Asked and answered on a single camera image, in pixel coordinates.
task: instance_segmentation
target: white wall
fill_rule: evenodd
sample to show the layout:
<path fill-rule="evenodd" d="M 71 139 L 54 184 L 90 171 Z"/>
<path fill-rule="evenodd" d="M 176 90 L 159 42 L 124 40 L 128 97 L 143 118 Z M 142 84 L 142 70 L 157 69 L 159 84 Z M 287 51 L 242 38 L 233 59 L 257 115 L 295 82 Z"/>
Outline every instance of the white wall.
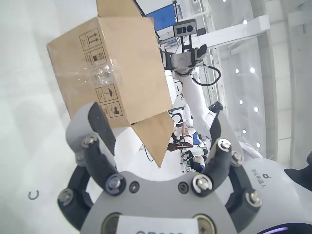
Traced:
<path fill-rule="evenodd" d="M 1 233 L 77 233 L 57 206 L 76 163 L 46 44 L 96 14 L 96 0 L 0 0 Z M 114 134 L 117 167 L 126 170 L 142 142 L 131 128 Z M 87 191 L 95 201 L 101 189 L 91 180 Z"/>

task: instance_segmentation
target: metal screw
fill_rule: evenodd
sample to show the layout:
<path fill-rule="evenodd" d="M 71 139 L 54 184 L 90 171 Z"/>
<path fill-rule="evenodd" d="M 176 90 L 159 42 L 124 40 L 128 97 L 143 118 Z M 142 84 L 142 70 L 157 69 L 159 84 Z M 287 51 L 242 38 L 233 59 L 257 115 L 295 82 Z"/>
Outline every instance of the metal screw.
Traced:
<path fill-rule="evenodd" d="M 116 234 L 120 214 L 113 213 L 108 215 L 101 226 L 101 234 Z"/>
<path fill-rule="evenodd" d="M 198 222 L 199 234 L 215 234 L 215 226 L 212 220 L 206 215 L 199 214 L 194 217 Z"/>
<path fill-rule="evenodd" d="M 86 137 L 86 138 L 83 140 L 83 142 L 82 142 L 81 145 L 82 145 L 82 147 L 84 147 L 84 148 L 88 148 L 89 145 L 93 144 L 96 140 L 97 140 L 97 137 L 92 137 L 92 136 Z"/>
<path fill-rule="evenodd" d="M 106 192 L 110 195 L 118 195 L 125 189 L 120 187 L 122 186 L 122 179 L 124 177 L 120 174 L 113 174 L 108 177 L 105 183 Z"/>
<path fill-rule="evenodd" d="M 180 182 L 178 185 L 179 192 L 186 194 L 188 192 L 188 184 L 186 182 Z"/>
<path fill-rule="evenodd" d="M 114 177 L 109 181 L 108 186 L 110 189 L 116 189 L 120 187 L 120 184 L 120 179 L 118 177 Z"/>
<path fill-rule="evenodd" d="M 74 193 L 70 188 L 65 188 L 59 193 L 58 200 L 63 203 L 63 206 L 67 206 L 73 199 Z"/>
<path fill-rule="evenodd" d="M 254 191 L 250 194 L 250 201 L 252 201 L 254 204 L 260 203 L 260 197 L 257 191 Z"/>
<path fill-rule="evenodd" d="M 229 151 L 229 148 L 231 147 L 231 142 L 228 141 L 227 139 L 225 138 L 221 138 L 218 140 L 218 147 L 225 151 L 225 152 L 228 152 Z"/>
<path fill-rule="evenodd" d="M 204 174 L 198 174 L 193 178 L 192 185 L 194 190 L 200 194 L 207 189 L 212 190 L 213 183 L 209 177 Z"/>
<path fill-rule="evenodd" d="M 135 194 L 136 192 L 138 192 L 139 189 L 140 189 L 140 184 L 137 181 L 133 181 L 129 185 L 129 191 L 132 194 Z"/>
<path fill-rule="evenodd" d="M 199 179 L 199 180 L 197 181 L 197 186 L 198 186 L 202 191 L 204 191 L 204 190 L 206 190 L 206 189 L 209 188 L 209 183 L 208 183 L 208 181 L 207 181 L 206 179 L 201 178 L 201 179 Z"/>
<path fill-rule="evenodd" d="M 236 164 L 242 165 L 244 157 L 237 151 L 232 151 L 232 158 Z"/>
<path fill-rule="evenodd" d="M 246 193 L 246 200 L 253 207 L 260 207 L 262 205 L 262 200 L 256 190 L 250 194 Z"/>

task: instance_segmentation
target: bolt head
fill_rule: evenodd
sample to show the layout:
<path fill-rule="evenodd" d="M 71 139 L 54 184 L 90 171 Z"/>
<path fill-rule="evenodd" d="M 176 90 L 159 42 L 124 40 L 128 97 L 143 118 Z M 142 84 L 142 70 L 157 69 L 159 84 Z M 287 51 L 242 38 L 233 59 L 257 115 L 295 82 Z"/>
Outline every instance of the bolt head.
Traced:
<path fill-rule="evenodd" d="M 69 188 L 66 188 L 59 194 L 58 200 L 62 202 L 64 206 L 66 206 L 71 202 L 73 196 L 73 191 Z"/>
<path fill-rule="evenodd" d="M 260 203 L 260 197 L 257 191 L 254 191 L 250 194 L 250 201 L 255 203 Z"/>
<path fill-rule="evenodd" d="M 86 137 L 84 140 L 83 140 L 83 142 L 82 142 L 82 147 L 84 147 L 84 148 L 88 148 L 89 147 L 89 145 L 91 145 L 91 144 L 93 144 L 95 141 L 97 140 L 97 138 L 96 137 Z"/>
<path fill-rule="evenodd" d="M 199 187 L 202 191 L 204 191 L 204 190 L 206 190 L 206 189 L 209 188 L 209 183 L 208 183 L 208 181 L 207 181 L 206 179 L 204 179 L 204 178 L 199 179 L 199 180 L 197 181 L 197 185 L 198 185 L 198 187 Z"/>
<path fill-rule="evenodd" d="M 239 165 L 243 164 L 244 162 L 244 157 L 236 151 L 232 151 L 232 158 Z"/>
<path fill-rule="evenodd" d="M 121 180 L 118 177 L 114 177 L 109 181 L 109 188 L 110 189 L 116 189 L 119 188 L 121 184 Z"/>
<path fill-rule="evenodd" d="M 229 149 L 230 148 L 231 143 L 229 141 L 222 141 L 221 146 L 223 148 Z"/>

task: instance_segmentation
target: white label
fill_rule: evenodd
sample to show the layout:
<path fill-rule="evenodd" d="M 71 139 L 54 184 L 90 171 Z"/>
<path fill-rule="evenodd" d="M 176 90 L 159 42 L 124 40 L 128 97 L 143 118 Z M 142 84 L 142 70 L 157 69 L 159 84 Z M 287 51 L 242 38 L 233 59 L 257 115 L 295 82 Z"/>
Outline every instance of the white label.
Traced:
<path fill-rule="evenodd" d="M 121 215 L 116 234 L 194 234 L 197 219 L 148 218 Z"/>

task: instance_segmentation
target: keep dry umbrella symbol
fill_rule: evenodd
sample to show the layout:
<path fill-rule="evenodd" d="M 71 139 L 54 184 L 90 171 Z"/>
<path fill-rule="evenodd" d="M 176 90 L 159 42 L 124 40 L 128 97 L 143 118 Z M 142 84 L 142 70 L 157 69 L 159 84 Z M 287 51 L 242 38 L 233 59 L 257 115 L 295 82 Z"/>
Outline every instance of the keep dry umbrella symbol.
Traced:
<path fill-rule="evenodd" d="M 108 89 L 108 93 L 105 93 L 105 95 L 110 95 L 110 97 L 112 97 L 113 96 L 113 91 L 109 88 Z"/>

